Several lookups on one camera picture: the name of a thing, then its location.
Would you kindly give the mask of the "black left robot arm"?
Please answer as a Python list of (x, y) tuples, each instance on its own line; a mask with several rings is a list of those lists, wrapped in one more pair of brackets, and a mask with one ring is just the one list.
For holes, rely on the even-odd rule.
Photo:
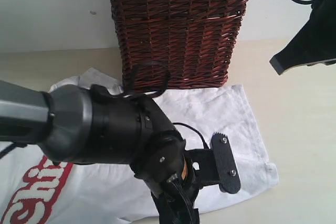
[(55, 165), (129, 165), (149, 187), (160, 223), (199, 223), (191, 154), (155, 103), (159, 95), (112, 95), (96, 84), (43, 92), (2, 81), (1, 156), (36, 145)]

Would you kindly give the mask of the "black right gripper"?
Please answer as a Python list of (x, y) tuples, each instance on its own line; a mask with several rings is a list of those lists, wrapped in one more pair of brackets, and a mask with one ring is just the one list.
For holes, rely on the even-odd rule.
[(335, 0), (314, 0), (309, 21), (269, 61), (278, 75), (295, 67), (335, 62)]

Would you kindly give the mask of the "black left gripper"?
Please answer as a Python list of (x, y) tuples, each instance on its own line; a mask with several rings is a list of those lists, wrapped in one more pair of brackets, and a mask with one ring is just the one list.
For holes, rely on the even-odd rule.
[(163, 183), (163, 193), (152, 195), (159, 213), (159, 223), (200, 223), (194, 207), (199, 191), (218, 183), (218, 172), (212, 150), (185, 152), (186, 178), (173, 175)]

